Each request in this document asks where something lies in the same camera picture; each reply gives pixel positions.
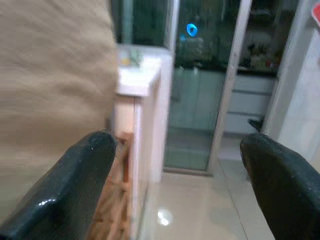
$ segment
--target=beige fabric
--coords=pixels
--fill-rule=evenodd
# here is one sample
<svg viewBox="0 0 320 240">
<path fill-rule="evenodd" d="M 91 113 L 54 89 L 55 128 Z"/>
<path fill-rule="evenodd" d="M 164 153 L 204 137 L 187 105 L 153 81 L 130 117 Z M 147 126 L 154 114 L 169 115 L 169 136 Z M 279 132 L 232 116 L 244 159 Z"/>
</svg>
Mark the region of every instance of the beige fabric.
<svg viewBox="0 0 320 240">
<path fill-rule="evenodd" d="M 0 0 L 0 221 L 86 134 L 118 79 L 106 0 Z"/>
</svg>

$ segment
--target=wooden rack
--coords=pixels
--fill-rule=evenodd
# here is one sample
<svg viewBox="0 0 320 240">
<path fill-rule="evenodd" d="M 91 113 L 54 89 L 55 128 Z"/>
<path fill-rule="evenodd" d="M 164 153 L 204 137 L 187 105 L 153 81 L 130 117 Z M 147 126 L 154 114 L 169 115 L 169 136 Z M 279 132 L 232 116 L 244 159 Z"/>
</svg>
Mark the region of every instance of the wooden rack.
<svg viewBox="0 0 320 240">
<path fill-rule="evenodd" d="M 117 137 L 115 159 L 99 198 L 87 240 L 129 240 L 133 134 Z"/>
</svg>

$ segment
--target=drawer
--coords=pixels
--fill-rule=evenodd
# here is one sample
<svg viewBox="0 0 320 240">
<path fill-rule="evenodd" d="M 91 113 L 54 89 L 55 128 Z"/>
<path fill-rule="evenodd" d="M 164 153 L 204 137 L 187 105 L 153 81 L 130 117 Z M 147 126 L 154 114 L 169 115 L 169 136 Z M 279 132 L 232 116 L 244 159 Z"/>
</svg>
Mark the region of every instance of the drawer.
<svg viewBox="0 0 320 240">
<path fill-rule="evenodd" d="M 237 75 L 233 90 L 272 94 L 275 77 Z"/>
<path fill-rule="evenodd" d="M 270 98 L 268 95 L 233 92 L 228 112 L 264 116 Z"/>
<path fill-rule="evenodd" d="M 239 115 L 228 113 L 226 115 L 224 132 L 233 133 L 233 134 L 253 134 L 256 133 L 257 130 L 253 128 L 248 120 L 260 120 L 260 117 L 257 116 L 249 116 L 249 115 Z"/>
</svg>

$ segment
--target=glass sliding door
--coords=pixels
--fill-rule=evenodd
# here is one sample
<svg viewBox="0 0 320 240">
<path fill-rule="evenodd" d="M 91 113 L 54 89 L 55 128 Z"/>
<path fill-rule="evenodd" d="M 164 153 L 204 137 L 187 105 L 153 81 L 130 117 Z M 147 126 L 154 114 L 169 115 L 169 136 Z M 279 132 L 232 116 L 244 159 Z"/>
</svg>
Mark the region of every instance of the glass sliding door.
<svg viewBox="0 0 320 240">
<path fill-rule="evenodd" d="M 221 101 L 229 101 L 224 96 L 225 79 L 233 83 L 243 41 L 243 36 L 234 40 L 239 9 L 246 6 L 243 12 L 248 13 L 251 6 L 250 0 L 242 1 L 247 4 L 180 0 L 165 169 L 208 170 Z M 243 17 L 246 25 L 248 16 Z M 231 54 L 235 46 L 237 51 Z"/>
</svg>

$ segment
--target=glass panel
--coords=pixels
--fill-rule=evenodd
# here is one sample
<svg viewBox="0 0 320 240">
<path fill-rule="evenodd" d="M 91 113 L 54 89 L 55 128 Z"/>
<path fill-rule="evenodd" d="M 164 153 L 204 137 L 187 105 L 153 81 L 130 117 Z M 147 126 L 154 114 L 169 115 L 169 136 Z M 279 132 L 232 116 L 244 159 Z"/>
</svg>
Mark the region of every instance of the glass panel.
<svg viewBox="0 0 320 240">
<path fill-rule="evenodd" d="M 239 71 L 276 76 L 298 0 L 253 0 Z"/>
<path fill-rule="evenodd" d="M 112 0 L 118 43 L 164 46 L 168 0 Z"/>
<path fill-rule="evenodd" d="M 239 0 L 180 0 L 164 166 L 205 171 Z"/>
</svg>

